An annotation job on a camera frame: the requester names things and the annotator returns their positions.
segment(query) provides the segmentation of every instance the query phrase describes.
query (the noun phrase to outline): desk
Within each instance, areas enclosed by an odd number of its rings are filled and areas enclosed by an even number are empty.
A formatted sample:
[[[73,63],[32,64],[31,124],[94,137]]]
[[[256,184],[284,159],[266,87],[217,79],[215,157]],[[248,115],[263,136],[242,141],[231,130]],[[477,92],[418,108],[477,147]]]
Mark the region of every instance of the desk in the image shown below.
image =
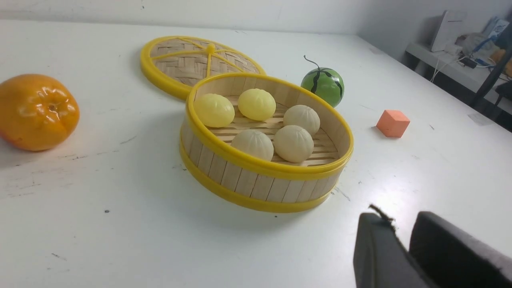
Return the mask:
[[[355,148],[333,195],[311,211],[263,213],[184,171],[184,104],[139,69],[141,47],[165,35],[221,42],[296,84],[314,68],[304,54],[338,71]],[[512,256],[512,134],[478,126],[473,109],[357,36],[0,20],[0,38],[0,79],[54,76],[82,114],[51,151],[0,141],[2,287],[355,287],[370,203],[397,219],[406,246],[429,210]],[[384,109],[411,120],[403,138],[374,128]]]
[[[406,52],[420,60],[415,69],[416,73],[425,75],[427,66],[434,68],[437,66],[437,69],[443,68],[441,73],[475,93],[489,76],[488,69],[463,67],[455,62],[458,59],[456,56],[450,55],[444,51],[432,52],[424,44],[410,43],[406,48]],[[503,83],[505,83],[504,80],[498,79],[494,88]],[[484,98],[491,103],[496,103],[498,94],[492,89]],[[498,104],[498,107],[508,114],[512,114],[512,101],[503,98]]]

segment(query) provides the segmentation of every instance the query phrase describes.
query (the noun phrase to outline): black stripe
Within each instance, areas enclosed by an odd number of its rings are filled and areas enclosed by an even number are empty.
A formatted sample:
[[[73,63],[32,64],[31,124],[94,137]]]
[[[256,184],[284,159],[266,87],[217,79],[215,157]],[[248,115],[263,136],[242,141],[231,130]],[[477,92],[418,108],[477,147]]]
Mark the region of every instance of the black stripe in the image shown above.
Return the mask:
[[[320,71],[320,72],[324,72],[324,73],[327,75],[327,77],[332,78],[331,73],[329,73],[329,72],[327,72],[327,71],[323,71],[323,70],[322,70],[322,71]],[[336,86],[338,86],[338,88],[339,88],[339,96],[340,96],[340,97],[342,97],[342,95],[343,95],[343,87],[339,84],[339,81],[334,80],[334,83],[336,83]]]
[[[315,91],[316,91],[316,87],[318,86],[319,78],[320,78],[320,71],[317,71],[315,77],[313,78],[313,87],[311,88],[312,93],[315,93]]]
[[[306,76],[311,75],[311,74],[314,74],[314,73],[316,73],[317,71],[319,71],[319,70],[309,71],[309,72],[308,72],[308,74],[306,74]]]

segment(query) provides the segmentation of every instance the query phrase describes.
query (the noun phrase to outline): foam block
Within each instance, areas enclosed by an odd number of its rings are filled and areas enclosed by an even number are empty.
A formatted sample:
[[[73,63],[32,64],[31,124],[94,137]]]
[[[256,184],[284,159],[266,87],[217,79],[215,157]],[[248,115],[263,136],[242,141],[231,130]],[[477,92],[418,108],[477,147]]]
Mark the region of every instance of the foam block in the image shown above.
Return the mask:
[[[411,121],[398,110],[384,110],[377,128],[386,136],[400,138]]]

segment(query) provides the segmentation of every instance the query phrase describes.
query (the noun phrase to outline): orange fruit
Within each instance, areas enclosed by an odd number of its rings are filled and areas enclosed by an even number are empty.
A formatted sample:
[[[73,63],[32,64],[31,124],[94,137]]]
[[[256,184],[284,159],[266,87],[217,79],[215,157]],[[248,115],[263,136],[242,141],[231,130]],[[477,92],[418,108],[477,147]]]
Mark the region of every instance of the orange fruit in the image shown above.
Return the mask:
[[[42,151],[59,145],[79,118],[75,98],[52,77],[23,74],[0,84],[0,136],[20,149]]]

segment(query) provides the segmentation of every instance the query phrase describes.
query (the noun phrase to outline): green ball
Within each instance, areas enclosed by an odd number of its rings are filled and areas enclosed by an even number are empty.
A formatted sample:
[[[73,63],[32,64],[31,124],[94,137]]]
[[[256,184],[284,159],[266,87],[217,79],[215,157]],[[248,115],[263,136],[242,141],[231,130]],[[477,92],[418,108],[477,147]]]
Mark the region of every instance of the green ball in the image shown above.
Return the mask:
[[[332,107],[336,107],[345,91],[342,77],[330,68],[313,69],[302,79],[301,87],[313,92]]]

